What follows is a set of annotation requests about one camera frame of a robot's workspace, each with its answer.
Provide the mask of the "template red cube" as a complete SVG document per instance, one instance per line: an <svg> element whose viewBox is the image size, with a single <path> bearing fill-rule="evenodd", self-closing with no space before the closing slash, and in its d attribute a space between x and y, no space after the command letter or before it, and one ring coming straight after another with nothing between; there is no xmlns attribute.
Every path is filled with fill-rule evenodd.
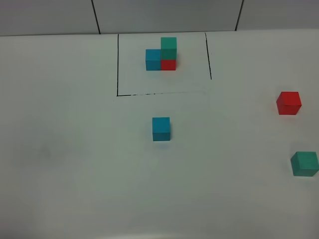
<svg viewBox="0 0 319 239"><path fill-rule="evenodd" d="M176 70L176 60L161 60L160 66L162 71L175 71Z"/></svg>

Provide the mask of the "template blue cube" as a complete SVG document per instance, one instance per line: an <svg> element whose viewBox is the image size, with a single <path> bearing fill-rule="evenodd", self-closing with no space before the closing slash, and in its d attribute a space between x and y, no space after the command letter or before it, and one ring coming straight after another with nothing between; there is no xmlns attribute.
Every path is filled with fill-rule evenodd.
<svg viewBox="0 0 319 239"><path fill-rule="evenodd" d="M161 50L160 49L146 49L146 70L160 71L161 70Z"/></svg>

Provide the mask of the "template green cube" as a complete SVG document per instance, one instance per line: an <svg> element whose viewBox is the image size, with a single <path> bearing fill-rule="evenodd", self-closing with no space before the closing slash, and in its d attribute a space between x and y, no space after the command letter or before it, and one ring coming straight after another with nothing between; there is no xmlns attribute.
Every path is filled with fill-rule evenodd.
<svg viewBox="0 0 319 239"><path fill-rule="evenodd" d="M176 60L177 58L177 38L162 37L160 39L161 59Z"/></svg>

